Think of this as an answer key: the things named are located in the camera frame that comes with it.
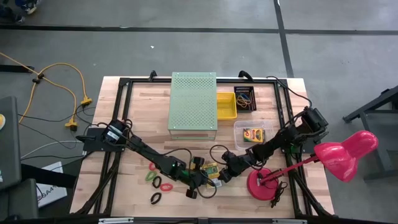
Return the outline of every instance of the pink desk lamp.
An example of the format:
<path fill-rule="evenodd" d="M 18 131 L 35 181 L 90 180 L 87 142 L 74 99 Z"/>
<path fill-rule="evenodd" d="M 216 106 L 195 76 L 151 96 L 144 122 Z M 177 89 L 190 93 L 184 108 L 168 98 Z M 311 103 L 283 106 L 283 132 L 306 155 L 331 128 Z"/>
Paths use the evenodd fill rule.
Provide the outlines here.
<path fill-rule="evenodd" d="M 248 190 L 256 199 L 272 200 L 278 186 L 278 177 L 312 161 L 320 161 L 339 180 L 349 182 L 357 171 L 358 160 L 375 150 L 377 145 L 377 137 L 369 131 L 358 131 L 341 143 L 321 143 L 314 147 L 314 156 L 284 170 L 273 173 L 269 169 L 252 171 L 248 176 Z"/>

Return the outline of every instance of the clear plastic container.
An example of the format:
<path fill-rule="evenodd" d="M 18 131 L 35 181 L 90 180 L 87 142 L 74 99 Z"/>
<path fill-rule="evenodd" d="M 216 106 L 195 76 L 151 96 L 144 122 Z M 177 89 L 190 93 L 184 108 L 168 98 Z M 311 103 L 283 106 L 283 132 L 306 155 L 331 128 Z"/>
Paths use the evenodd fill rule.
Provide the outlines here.
<path fill-rule="evenodd" d="M 243 140 L 243 129 L 245 128 L 262 128 L 265 130 L 264 142 L 272 139 L 275 135 L 272 122 L 269 120 L 252 120 L 252 121 L 237 121 L 234 123 L 234 137 L 235 137 L 235 148 L 240 151 L 258 144 L 258 142 L 245 142 Z"/>

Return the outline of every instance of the black metal frame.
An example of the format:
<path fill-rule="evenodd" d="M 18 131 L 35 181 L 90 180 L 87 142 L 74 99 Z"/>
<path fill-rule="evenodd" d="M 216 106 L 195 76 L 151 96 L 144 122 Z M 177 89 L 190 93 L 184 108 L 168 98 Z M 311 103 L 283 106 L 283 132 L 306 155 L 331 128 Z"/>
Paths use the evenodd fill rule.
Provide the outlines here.
<path fill-rule="evenodd" d="M 398 86 L 384 90 L 380 96 L 376 99 L 370 101 L 369 103 L 365 104 L 364 106 L 360 107 L 359 109 L 355 110 L 354 112 L 350 113 L 349 115 L 343 117 L 344 122 L 350 123 L 355 118 L 361 118 L 363 126 L 365 130 L 370 131 L 367 116 L 371 113 L 398 113 Z M 381 106 L 384 106 L 388 103 L 392 103 L 393 110 L 376 110 Z M 389 153 L 387 149 L 377 148 L 377 159 L 379 163 L 379 167 L 381 168 L 381 172 L 368 174 L 364 177 L 365 181 L 369 180 L 376 180 L 381 178 L 388 178 L 388 177 L 396 177 L 398 176 L 398 170 L 394 169 L 392 162 L 389 157 Z"/>
<path fill-rule="evenodd" d="M 130 107 L 132 87 L 133 87 L 134 83 L 171 83 L 171 81 L 172 81 L 171 77 L 154 78 L 156 76 L 157 76 L 156 72 L 152 71 L 149 78 L 120 78 L 112 118 L 113 119 L 118 118 L 118 113 L 119 113 L 120 104 L 121 104 L 121 97 L 122 97 L 122 93 L 123 93 L 123 88 L 125 86 L 127 87 L 127 93 L 126 93 L 126 100 L 124 102 L 122 119 L 127 119 L 129 107 Z M 284 111 L 282 108 L 282 100 L 281 100 L 281 94 L 280 94 L 280 88 L 279 88 L 281 86 L 278 84 L 277 80 L 275 80 L 275 79 L 253 79 L 249 74 L 243 73 L 243 72 L 239 73 L 238 78 L 239 79 L 217 78 L 217 83 L 237 83 L 237 84 L 238 83 L 252 83 L 252 84 L 269 84 L 269 85 L 271 84 L 271 85 L 273 85 L 274 91 L 275 91 L 275 98 L 276 98 L 276 102 L 277 102 L 279 124 L 282 127 L 285 124 L 285 118 L 284 118 Z M 288 86 L 286 80 L 281 80 L 281 82 L 285 86 Z M 282 89 L 283 89 L 284 98 L 286 100 L 287 114 L 289 115 L 289 119 L 291 119 L 293 117 L 293 110 L 292 110 L 292 105 L 290 102 L 289 91 L 288 91 L 288 89 L 283 88 L 283 87 L 282 87 Z M 291 159 L 291 153 L 289 152 L 289 150 L 282 150 L 282 151 L 285 152 L 285 160 L 286 160 L 287 166 L 291 166 L 293 164 L 292 159 Z M 115 152 L 115 157 L 114 157 L 114 161 L 112 164 L 112 168 L 115 168 L 115 169 L 108 171 L 108 164 L 109 164 L 111 154 L 112 154 L 112 152 L 105 152 L 99 186 L 96 189 L 95 194 L 93 194 L 93 196 L 90 198 L 90 199 L 93 199 L 93 198 L 96 199 L 95 207 L 94 207 L 94 214 L 101 213 L 100 210 L 101 210 L 101 203 L 102 203 L 102 197 L 103 197 L 103 189 L 104 189 L 104 186 L 108 183 L 107 180 L 109 180 L 109 175 L 112 175 L 112 178 L 110 180 L 111 183 L 110 183 L 110 187 L 109 187 L 109 194 L 108 194 L 106 206 L 105 206 L 105 209 L 103 212 L 104 214 L 107 214 L 107 215 L 111 214 L 111 210 L 112 210 L 112 206 L 113 206 L 114 191 L 116 188 L 116 179 L 118 176 L 118 167 L 119 167 L 119 163 L 120 163 L 120 159 L 121 159 L 121 152 Z M 299 173 L 299 175 L 296 178 L 300 178 L 302 183 L 306 184 L 303 169 L 302 168 L 299 169 L 298 173 Z M 294 180 L 292 174 L 293 174 L 292 172 L 289 172 L 289 184 L 291 186 L 290 191 L 292 194 L 294 214 L 297 217 L 298 215 L 302 215 L 302 212 L 299 207 L 299 199 L 297 197 L 295 180 Z M 305 200 L 305 213 L 307 215 L 311 215 L 312 210 L 311 210 L 311 206 L 308 202 L 308 198 L 306 195 L 304 195 L 304 200 Z M 90 208 L 86 207 L 82 210 L 79 210 L 78 213 L 88 213 L 88 211 L 90 209 L 91 209 L 91 207 Z M 160 219 L 162 219 L 164 222 L 170 221 L 169 218 L 160 218 Z M 256 219 L 256 220 L 269 221 L 270 219 Z"/>

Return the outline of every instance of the wooden table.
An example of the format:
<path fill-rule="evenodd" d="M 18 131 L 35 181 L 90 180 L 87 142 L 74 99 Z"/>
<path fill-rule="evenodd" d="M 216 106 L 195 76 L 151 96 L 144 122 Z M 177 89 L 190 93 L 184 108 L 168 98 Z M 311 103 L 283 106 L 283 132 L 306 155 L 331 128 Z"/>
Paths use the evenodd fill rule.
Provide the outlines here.
<path fill-rule="evenodd" d="M 99 93 L 93 123 L 111 120 L 113 107 L 120 77 L 104 77 Z M 300 95 L 307 95 L 304 81 L 301 78 L 288 79 L 289 87 Z M 236 84 L 217 84 L 217 91 L 233 91 Z M 215 141 L 174 141 L 167 130 L 170 103 L 170 83 L 135 83 L 129 109 L 129 119 L 133 122 L 134 134 L 143 139 L 150 147 L 160 153 L 171 149 L 186 147 L 194 156 L 204 157 L 206 162 L 213 162 L 209 156 L 209 149 L 215 144 L 223 144 L 236 154 L 243 152 L 235 150 L 233 125 L 237 120 L 268 119 L 272 122 L 274 132 L 280 128 L 272 85 L 257 84 L 257 111 L 253 113 L 239 113 L 236 120 L 218 121 L 218 132 Z M 291 102 L 294 114 L 303 110 L 308 102 L 293 95 Z M 125 93 L 121 100 L 123 108 Z M 224 150 L 214 150 L 214 157 L 221 160 Z M 185 151 L 177 151 L 174 156 L 188 161 L 189 155 Z M 82 165 L 75 189 L 71 212 L 77 211 L 89 199 L 98 185 L 103 152 L 95 152 L 86 158 Z M 271 208 L 270 202 L 254 199 L 246 188 L 246 178 L 252 169 L 247 169 L 239 177 L 233 178 L 218 189 L 218 193 L 211 199 L 204 199 L 198 195 L 197 199 L 185 196 L 187 186 L 181 182 L 174 182 L 163 177 L 164 182 L 174 185 L 171 192 L 162 192 L 162 199 L 156 205 L 150 204 L 150 197 L 160 190 L 145 182 L 149 161 L 139 154 L 126 150 L 121 158 L 118 180 L 113 201 L 112 216 L 132 217 L 219 217 L 219 218 L 292 218 L 294 211 L 290 189 L 287 187 L 276 207 Z M 276 150 L 265 166 L 270 170 L 286 167 L 283 154 Z M 321 163 L 311 163 L 304 166 L 307 184 L 314 196 L 330 213 L 333 212 L 330 193 L 326 181 L 325 171 Z M 288 182 L 287 177 L 280 180 Z M 300 207 L 304 212 L 302 192 L 298 188 Z M 201 188 L 203 194 L 211 195 L 214 189 Z M 108 190 L 105 190 L 103 207 L 106 204 Z"/>

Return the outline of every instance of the small yellow box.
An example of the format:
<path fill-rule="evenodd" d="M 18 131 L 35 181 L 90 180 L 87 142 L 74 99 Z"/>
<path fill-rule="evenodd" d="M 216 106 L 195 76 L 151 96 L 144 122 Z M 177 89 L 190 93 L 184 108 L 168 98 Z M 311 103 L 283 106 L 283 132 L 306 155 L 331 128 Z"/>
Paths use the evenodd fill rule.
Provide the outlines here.
<path fill-rule="evenodd" d="M 217 119 L 237 117 L 235 93 L 217 93 Z"/>

